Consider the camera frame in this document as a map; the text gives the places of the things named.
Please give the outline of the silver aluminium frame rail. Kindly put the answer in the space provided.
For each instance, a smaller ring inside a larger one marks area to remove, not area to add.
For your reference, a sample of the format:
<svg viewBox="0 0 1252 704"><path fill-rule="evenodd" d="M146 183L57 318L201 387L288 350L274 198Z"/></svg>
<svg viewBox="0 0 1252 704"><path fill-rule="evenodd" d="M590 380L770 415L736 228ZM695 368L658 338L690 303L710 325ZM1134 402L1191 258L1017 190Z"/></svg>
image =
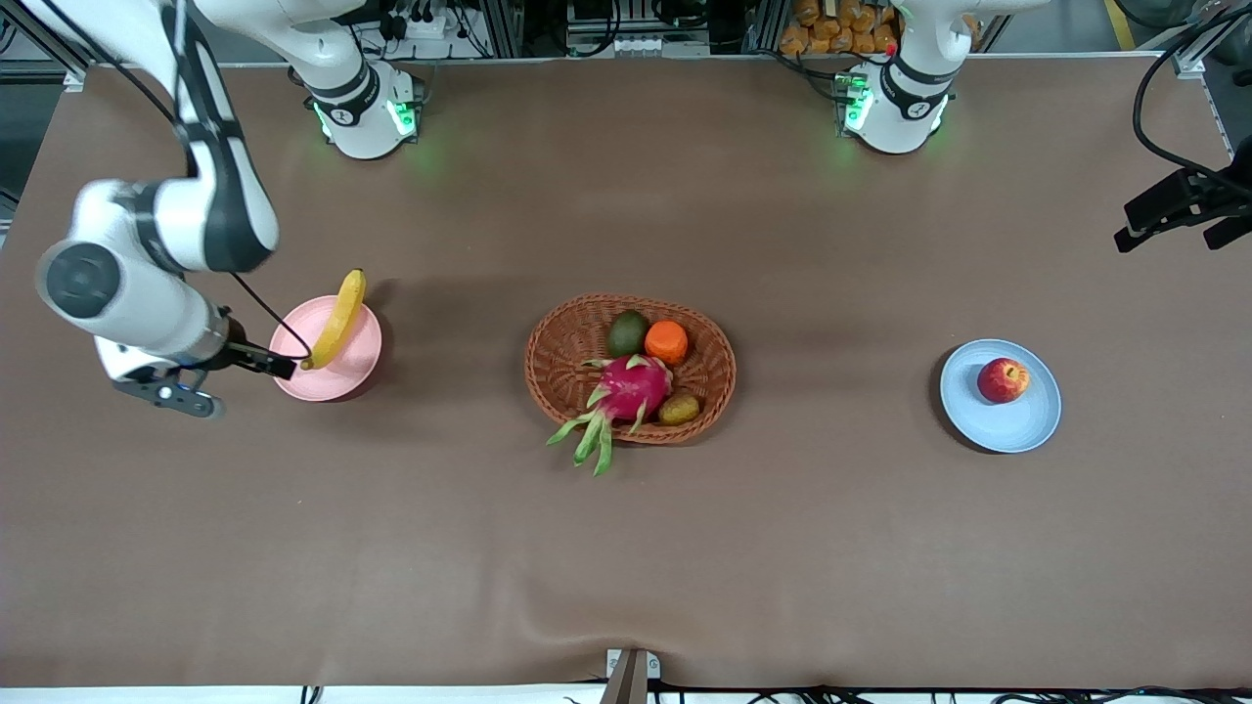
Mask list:
<svg viewBox="0 0 1252 704"><path fill-rule="evenodd" d="M1189 53L1189 50L1186 50L1186 53L1178 53L1174 55L1174 58L1171 59L1171 64L1173 66L1174 75L1178 76L1178 79L1197 80L1199 83L1207 106L1209 108L1211 116L1213 116L1218 135L1221 137L1222 143L1224 143L1227 157L1234 157L1234 148L1229 142L1229 134L1227 134L1224 122L1221 120L1218 108L1216 106L1212 91L1208 88L1204 58L1207 58L1207 50L1203 50L1203 53Z"/></svg>

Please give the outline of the pink round plate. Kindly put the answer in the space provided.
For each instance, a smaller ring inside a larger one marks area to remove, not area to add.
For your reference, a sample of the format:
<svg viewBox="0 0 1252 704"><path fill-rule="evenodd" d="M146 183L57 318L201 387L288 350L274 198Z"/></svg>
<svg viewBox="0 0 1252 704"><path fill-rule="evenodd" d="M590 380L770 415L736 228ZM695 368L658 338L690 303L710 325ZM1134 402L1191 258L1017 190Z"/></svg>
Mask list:
<svg viewBox="0 0 1252 704"><path fill-rule="evenodd" d="M336 297L326 294L305 299L285 314L300 339L313 343L331 317ZM363 307L353 327L351 338L338 357L322 370L295 370L290 380L274 378L274 383L290 397L307 402L331 402L346 398L363 388L381 361L383 332L376 312Z"/></svg>

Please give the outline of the yellow banana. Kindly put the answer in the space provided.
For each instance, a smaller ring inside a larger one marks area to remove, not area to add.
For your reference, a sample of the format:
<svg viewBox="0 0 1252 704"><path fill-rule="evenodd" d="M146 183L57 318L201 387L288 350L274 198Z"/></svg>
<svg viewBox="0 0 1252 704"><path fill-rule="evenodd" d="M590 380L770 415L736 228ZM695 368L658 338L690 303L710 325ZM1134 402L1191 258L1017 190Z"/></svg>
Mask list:
<svg viewBox="0 0 1252 704"><path fill-rule="evenodd" d="M347 347L353 333L357 318L364 307L367 292L367 278L361 268L352 269L341 281L336 303L331 311L331 317L326 319L326 326L316 343L310 347L309 355L300 361L300 370L322 370L331 365Z"/></svg>

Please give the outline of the white power strip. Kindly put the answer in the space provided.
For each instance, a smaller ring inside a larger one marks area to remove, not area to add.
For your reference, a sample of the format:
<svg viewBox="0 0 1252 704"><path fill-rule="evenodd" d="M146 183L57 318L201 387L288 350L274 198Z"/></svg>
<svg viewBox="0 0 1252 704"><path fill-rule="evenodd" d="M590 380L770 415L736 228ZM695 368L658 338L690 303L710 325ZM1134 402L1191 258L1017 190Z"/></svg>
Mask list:
<svg viewBox="0 0 1252 704"><path fill-rule="evenodd" d="M379 0L381 38L386 41L443 40L451 14L444 0Z"/></svg>

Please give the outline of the grey equipment rack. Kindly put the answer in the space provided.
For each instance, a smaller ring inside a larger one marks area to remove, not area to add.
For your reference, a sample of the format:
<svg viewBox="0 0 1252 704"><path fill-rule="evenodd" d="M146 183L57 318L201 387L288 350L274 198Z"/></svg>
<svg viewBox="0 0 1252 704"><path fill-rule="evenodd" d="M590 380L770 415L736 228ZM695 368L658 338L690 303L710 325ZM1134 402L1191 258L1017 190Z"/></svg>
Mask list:
<svg viewBox="0 0 1252 704"><path fill-rule="evenodd" d="M775 0L507 0L521 58L720 58L759 45Z"/></svg>

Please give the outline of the brown table mat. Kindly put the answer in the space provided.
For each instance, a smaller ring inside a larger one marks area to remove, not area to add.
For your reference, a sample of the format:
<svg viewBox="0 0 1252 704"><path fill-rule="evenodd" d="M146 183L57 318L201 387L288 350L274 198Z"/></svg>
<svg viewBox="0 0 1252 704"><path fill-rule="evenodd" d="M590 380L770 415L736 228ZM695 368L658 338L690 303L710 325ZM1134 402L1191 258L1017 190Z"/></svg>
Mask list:
<svg viewBox="0 0 1252 704"><path fill-rule="evenodd" d="M81 184L179 174L106 68L60 98L0 252L0 685L582 681L1252 686L1252 236L1116 249L1171 172L1146 59L967 63L881 157L770 60L442 66L379 162L280 68L228 68L282 222L279 312L361 267L364 391L212 375L222 418L111 390L35 292ZM593 292L694 308L737 385L690 443L552 446L526 346ZM1059 428L988 451L949 355L1010 339Z"/></svg>

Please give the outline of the red yellow apple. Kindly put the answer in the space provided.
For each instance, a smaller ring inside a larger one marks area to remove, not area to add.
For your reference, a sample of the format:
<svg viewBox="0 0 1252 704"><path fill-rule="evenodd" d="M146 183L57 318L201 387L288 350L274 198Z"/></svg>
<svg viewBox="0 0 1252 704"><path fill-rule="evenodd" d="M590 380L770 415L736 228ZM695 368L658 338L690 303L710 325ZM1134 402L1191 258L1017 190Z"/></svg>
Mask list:
<svg viewBox="0 0 1252 704"><path fill-rule="evenodd" d="M988 405L1012 405L1027 392L1030 380L1025 365L1014 358L998 357L979 370L975 385Z"/></svg>

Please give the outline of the pile of orange bread toys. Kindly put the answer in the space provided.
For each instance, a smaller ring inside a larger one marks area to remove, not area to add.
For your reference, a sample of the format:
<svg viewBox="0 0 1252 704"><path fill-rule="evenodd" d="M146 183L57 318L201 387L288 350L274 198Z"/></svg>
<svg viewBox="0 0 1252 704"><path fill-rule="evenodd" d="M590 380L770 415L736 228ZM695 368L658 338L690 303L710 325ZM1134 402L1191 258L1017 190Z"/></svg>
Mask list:
<svg viewBox="0 0 1252 704"><path fill-rule="evenodd" d="M903 18L889 0L788 0L777 53L782 55L893 55Z"/></svg>

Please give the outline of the brown woven wicker basket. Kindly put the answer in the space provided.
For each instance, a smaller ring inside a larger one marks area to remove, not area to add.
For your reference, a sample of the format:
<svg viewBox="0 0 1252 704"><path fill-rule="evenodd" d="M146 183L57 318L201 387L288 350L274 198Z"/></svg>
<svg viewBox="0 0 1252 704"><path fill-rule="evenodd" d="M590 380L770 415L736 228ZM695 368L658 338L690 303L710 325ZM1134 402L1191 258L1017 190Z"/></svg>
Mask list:
<svg viewBox="0 0 1252 704"><path fill-rule="evenodd" d="M635 309L650 322L672 319L689 334L689 356L674 372L676 392L694 395L700 415L680 426L662 426L649 420L631 435L613 428L613 438L654 446L690 443L710 428L732 400L737 387L737 357L726 334L701 312L667 302L631 294L593 292L577 294L538 321L525 355L530 393L555 423L575 418L598 382L598 370L585 361L606 357L608 326L617 314Z"/></svg>

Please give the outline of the orange fruit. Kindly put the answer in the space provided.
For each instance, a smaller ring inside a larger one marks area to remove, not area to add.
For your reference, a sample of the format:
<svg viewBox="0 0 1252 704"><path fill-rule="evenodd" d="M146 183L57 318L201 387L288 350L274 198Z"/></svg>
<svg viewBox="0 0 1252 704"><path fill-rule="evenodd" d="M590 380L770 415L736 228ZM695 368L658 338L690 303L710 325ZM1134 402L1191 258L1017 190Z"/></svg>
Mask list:
<svg viewBox="0 0 1252 704"><path fill-rule="evenodd" d="M689 357L689 347L686 329L674 319L661 319L651 324L644 339L645 352L669 367L684 365Z"/></svg>

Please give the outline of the light blue round plate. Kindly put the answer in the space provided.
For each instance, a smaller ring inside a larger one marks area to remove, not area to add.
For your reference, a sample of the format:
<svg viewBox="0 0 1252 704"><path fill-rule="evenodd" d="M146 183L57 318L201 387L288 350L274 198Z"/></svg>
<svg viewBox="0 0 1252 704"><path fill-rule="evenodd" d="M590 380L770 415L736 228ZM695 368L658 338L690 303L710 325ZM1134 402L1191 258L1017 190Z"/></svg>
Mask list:
<svg viewBox="0 0 1252 704"><path fill-rule="evenodd" d="M1030 383L1007 405L994 405L977 386L978 376L998 358L1010 358ZM1050 367L1010 339L970 339L949 355L938 382L942 407L953 427L975 445L1002 453L1029 452L1059 428L1060 390Z"/></svg>

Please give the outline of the dark green avocado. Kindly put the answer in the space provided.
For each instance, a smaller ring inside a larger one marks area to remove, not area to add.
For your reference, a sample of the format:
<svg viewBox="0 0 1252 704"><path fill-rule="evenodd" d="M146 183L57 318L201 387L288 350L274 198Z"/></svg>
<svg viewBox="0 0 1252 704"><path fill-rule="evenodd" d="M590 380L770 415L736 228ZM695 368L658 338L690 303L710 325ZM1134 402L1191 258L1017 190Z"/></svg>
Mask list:
<svg viewBox="0 0 1252 704"><path fill-rule="evenodd" d="M613 317L606 334L608 358L644 355L649 329L651 329L649 317L636 309L626 309Z"/></svg>

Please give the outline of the silver clamp bracket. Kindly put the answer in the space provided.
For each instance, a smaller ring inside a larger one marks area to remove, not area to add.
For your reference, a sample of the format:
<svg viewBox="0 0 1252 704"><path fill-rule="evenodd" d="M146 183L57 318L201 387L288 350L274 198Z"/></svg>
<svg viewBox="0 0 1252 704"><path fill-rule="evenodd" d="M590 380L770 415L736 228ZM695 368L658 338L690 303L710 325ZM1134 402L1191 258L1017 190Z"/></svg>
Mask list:
<svg viewBox="0 0 1252 704"><path fill-rule="evenodd" d="M646 670L646 678L649 679L661 679L661 665L660 659L654 655L654 651L645 651L641 649L632 649L635 651L635 664ZM608 679L613 676L613 669L621 663L629 660L629 654L625 649L608 649L606 651L606 666L603 666L603 678Z"/></svg>

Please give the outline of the pink dragon fruit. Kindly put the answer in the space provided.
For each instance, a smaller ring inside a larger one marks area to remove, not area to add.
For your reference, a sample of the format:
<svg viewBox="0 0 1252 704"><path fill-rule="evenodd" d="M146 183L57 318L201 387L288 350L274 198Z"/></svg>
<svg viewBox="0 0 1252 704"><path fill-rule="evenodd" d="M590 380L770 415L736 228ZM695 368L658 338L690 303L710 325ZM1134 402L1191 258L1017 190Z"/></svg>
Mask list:
<svg viewBox="0 0 1252 704"><path fill-rule="evenodd" d="M593 474L598 476L612 463L613 425L627 420L629 433L639 432L644 420L660 410L671 395L674 375L662 361L649 355L592 358L582 366L598 371L598 383L587 397L583 412L568 418L546 445L558 443L573 428L583 428L573 463L581 466L596 455Z"/></svg>

